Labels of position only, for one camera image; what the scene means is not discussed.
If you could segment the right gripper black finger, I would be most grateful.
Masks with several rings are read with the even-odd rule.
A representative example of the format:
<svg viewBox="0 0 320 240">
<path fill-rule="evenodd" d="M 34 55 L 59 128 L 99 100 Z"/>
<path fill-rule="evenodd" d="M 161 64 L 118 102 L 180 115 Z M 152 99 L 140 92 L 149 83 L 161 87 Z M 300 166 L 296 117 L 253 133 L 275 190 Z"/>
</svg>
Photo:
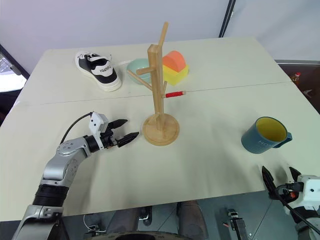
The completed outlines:
<svg viewBox="0 0 320 240">
<path fill-rule="evenodd" d="M 262 179 L 263 179 L 264 185 L 268 191 L 269 198 L 275 199 L 276 186 L 274 184 L 274 178 L 272 177 L 270 171 L 265 166 L 262 166 L 261 173 L 262 173 Z"/>
<path fill-rule="evenodd" d="M 289 167 L 289 170 L 290 170 L 290 173 L 291 173 L 291 176 L 292 176 L 292 179 L 293 181 L 291 181 L 290 183 L 291 184 L 300 184 L 300 181 L 298 180 L 298 176 L 301 175 L 301 173 L 295 169 L 294 167 Z"/>
</svg>

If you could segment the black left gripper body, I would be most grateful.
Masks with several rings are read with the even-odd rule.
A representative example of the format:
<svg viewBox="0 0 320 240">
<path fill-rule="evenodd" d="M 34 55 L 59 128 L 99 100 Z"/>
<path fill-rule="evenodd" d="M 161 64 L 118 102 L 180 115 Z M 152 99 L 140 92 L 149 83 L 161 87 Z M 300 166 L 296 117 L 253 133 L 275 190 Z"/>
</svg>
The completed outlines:
<svg viewBox="0 0 320 240">
<path fill-rule="evenodd" d="M 119 141 L 114 138 L 114 132 L 109 128 L 100 134 L 100 140 L 104 149 L 109 149 L 115 146 L 118 148 L 120 147 Z"/>
</svg>

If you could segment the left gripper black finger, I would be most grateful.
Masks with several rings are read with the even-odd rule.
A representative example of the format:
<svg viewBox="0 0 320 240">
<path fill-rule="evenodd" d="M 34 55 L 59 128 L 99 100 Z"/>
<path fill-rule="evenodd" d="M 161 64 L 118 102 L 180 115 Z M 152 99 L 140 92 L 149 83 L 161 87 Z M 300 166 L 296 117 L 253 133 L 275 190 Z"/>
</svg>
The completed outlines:
<svg viewBox="0 0 320 240">
<path fill-rule="evenodd" d="M 132 142 L 137 136 L 139 135 L 139 132 L 131 132 L 128 133 L 127 135 L 123 136 L 121 139 L 117 140 L 117 146 L 119 148 L 129 144 Z"/>
<path fill-rule="evenodd" d="M 127 122 L 128 122 L 127 119 L 117 119 L 117 120 L 114 120 L 112 122 L 109 122 L 108 123 L 108 128 L 110 130 L 117 129 L 117 128 L 121 127 L 122 125 L 124 125 Z"/>
</svg>

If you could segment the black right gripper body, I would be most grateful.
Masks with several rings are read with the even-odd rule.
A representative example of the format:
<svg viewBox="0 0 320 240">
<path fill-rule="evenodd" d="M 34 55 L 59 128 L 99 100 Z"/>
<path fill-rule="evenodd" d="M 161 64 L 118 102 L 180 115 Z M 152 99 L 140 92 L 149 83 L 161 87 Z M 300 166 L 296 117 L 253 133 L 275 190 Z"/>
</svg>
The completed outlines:
<svg viewBox="0 0 320 240">
<path fill-rule="evenodd" d="M 292 203 L 297 200 L 300 193 L 303 192 L 304 184 L 302 182 L 292 182 L 279 185 L 271 191 L 271 199 L 279 200 L 281 203 Z"/>
</svg>

